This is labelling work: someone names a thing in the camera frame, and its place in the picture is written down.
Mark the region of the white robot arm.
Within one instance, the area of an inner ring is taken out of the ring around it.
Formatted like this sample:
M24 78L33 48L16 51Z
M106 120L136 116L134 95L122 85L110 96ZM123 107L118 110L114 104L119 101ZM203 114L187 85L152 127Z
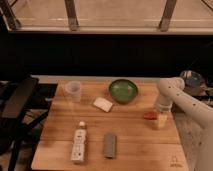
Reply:
M185 93L184 88L185 83L181 77L159 79L159 94L154 107L163 113L170 111L172 105L176 104L203 128L195 171L213 171L213 108Z

